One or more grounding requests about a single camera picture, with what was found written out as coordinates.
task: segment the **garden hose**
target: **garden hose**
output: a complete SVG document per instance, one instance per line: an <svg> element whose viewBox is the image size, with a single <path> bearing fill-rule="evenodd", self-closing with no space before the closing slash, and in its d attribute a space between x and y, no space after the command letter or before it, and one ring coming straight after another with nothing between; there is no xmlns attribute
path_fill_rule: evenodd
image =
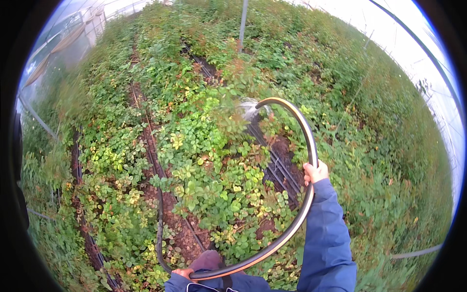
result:
<svg viewBox="0 0 467 292"><path fill-rule="evenodd" d="M261 108L267 104L279 104L284 108L288 109L292 115L296 118L300 127L302 128L303 134L305 135L306 140L306 147L308 150L308 162L312 165L318 165L318 152L316 150L316 144L313 139L313 134L311 132L310 125L306 121L303 114L298 110L298 108L293 105L292 103L283 100L277 97L270 97L260 101L255 107L256 109ZM294 221L290 224L290 226L279 236L273 243L267 246L265 249L259 251L254 256L241 261L237 264L230 265L225 268L221 268L218 270L212 271L205 271L205 272L195 272L190 274L190 279L192 280L209 280L213 278L219 278L223 276L227 276L239 271L242 271L246 268L251 267L252 265L259 263L260 261L264 260L265 258L269 257L277 250L279 250L289 239L297 232L300 228L302 223L305 221L305 218L308 214L308 211L311 207L311 201L313 200L313 187L311 184L308 184L306 188L305 198L303 199L302 207L298 211L297 216L295 217Z"/></svg>

